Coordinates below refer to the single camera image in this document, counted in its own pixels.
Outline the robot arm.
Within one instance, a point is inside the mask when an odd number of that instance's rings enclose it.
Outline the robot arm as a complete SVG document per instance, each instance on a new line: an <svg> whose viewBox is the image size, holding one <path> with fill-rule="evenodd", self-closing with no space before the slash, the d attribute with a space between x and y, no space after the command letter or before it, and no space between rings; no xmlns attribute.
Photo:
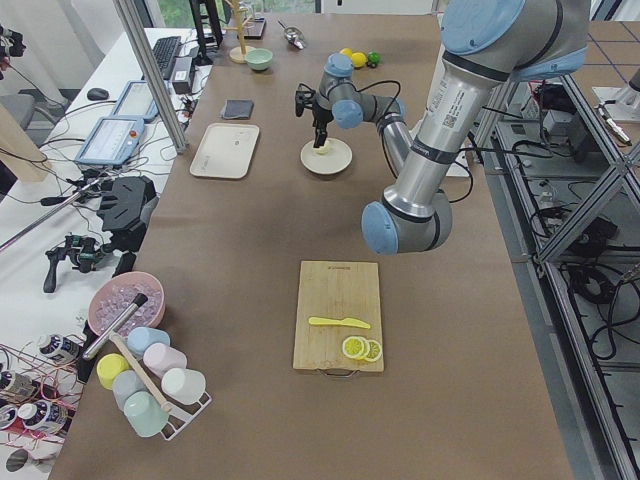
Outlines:
<svg viewBox="0 0 640 480"><path fill-rule="evenodd" d="M452 1L441 24L444 75L417 133L401 103L366 94L351 80L352 61L334 53L317 89L299 86L295 112L313 113L321 147L327 126L375 124L397 172L393 185L362 213L361 229L378 254L423 252L448 238L452 211L440 183L493 88L507 81L543 80L585 62L590 21L587 1Z"/></svg>

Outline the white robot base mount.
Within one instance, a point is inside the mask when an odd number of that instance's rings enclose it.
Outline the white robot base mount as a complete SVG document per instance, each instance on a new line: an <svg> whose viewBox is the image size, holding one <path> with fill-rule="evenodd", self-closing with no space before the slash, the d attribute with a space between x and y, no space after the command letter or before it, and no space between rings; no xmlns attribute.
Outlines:
<svg viewBox="0 0 640 480"><path fill-rule="evenodd" d="M440 159L448 165L446 173L448 177L469 176L469 162L464 148L458 149L456 152L443 152Z"/></svg>

